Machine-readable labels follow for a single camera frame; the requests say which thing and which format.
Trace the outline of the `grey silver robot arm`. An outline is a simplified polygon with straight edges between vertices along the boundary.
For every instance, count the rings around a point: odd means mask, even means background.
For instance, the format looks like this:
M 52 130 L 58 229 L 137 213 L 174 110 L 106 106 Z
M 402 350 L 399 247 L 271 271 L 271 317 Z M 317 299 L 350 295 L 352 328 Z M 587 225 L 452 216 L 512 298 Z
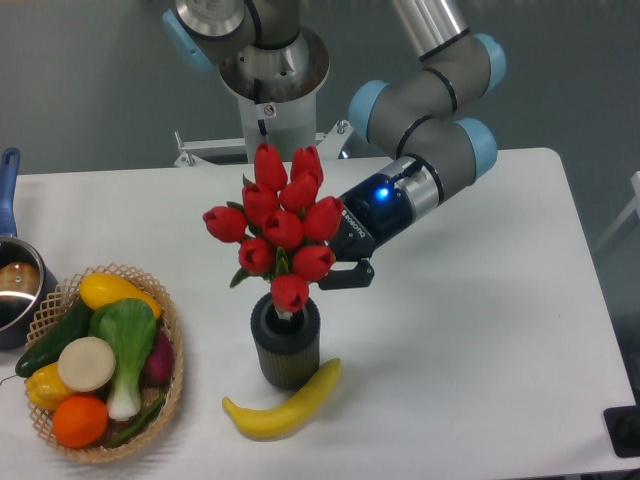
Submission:
M 490 36 L 471 34 L 453 1 L 397 1 L 394 10 L 420 71 L 398 86 L 364 84 L 348 124 L 390 164 L 346 193 L 331 241 L 346 271 L 324 290 L 368 286 L 381 245 L 476 182 L 493 167 L 497 145 L 463 106 L 503 79 L 506 60 Z M 329 72 L 322 39 L 303 26 L 296 1 L 175 1 L 162 18 L 176 50 L 195 70 L 217 69 L 236 97 L 248 155 L 261 142 L 283 155 L 316 141 L 316 94 Z

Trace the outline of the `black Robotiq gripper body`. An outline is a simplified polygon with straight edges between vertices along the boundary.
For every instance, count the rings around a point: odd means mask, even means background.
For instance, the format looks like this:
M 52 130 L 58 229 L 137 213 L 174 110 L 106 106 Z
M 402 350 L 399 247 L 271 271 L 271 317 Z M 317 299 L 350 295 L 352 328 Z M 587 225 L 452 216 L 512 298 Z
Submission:
M 401 188 L 401 180 L 404 177 L 376 173 L 341 197 L 341 223 L 329 240 L 338 261 L 370 258 L 413 223 L 413 204 Z

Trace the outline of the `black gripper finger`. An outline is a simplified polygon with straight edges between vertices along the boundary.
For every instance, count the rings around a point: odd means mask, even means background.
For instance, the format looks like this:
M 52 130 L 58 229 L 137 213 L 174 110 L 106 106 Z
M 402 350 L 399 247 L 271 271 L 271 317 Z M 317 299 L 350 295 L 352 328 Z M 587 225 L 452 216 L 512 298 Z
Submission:
M 375 271 L 367 258 L 357 261 L 336 261 L 325 277 L 318 281 L 321 290 L 367 288 Z

